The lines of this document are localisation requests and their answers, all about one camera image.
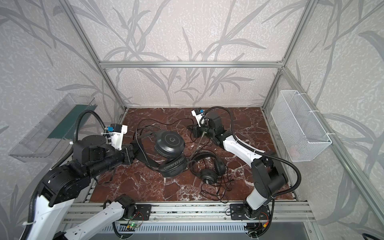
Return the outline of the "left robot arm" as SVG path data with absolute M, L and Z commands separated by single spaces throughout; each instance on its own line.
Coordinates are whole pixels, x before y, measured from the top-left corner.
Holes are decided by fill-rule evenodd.
M 80 123 L 86 114 L 96 118 L 103 133 L 79 140 Z M 43 176 L 32 194 L 22 240 L 89 240 L 116 221 L 135 216 L 135 201 L 121 195 L 83 223 L 66 231 L 58 230 L 69 208 L 92 179 L 121 164 L 133 163 L 133 147 L 123 146 L 127 131 L 128 127 L 122 124 L 107 127 L 94 111 L 79 114 L 70 151 Z

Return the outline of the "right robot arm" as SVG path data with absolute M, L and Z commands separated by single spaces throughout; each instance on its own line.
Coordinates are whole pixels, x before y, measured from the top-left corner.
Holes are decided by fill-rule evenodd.
M 192 110 L 197 123 L 188 126 L 194 137 L 207 137 L 216 146 L 232 153 L 252 170 L 254 189 L 243 203 L 243 214 L 248 219 L 255 219 L 257 214 L 276 197 L 292 193 L 302 182 L 298 167 L 290 161 L 258 150 L 236 136 L 234 116 L 225 107 L 215 106 L 206 111 L 201 108 Z M 288 183 L 288 176 L 283 165 L 294 170 L 297 180 L 287 190 L 281 188 Z

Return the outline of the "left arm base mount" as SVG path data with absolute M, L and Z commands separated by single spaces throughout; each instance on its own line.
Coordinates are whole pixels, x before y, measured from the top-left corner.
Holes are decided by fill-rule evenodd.
M 148 221 L 151 215 L 152 205 L 139 204 L 125 210 L 120 221 Z

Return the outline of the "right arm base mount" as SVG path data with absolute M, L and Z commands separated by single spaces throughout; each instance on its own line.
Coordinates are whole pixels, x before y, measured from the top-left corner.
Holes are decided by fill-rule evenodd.
M 229 208 L 231 220 L 268 221 L 270 219 L 270 213 L 269 207 L 263 205 L 257 210 L 253 210 L 245 204 L 230 204 Z

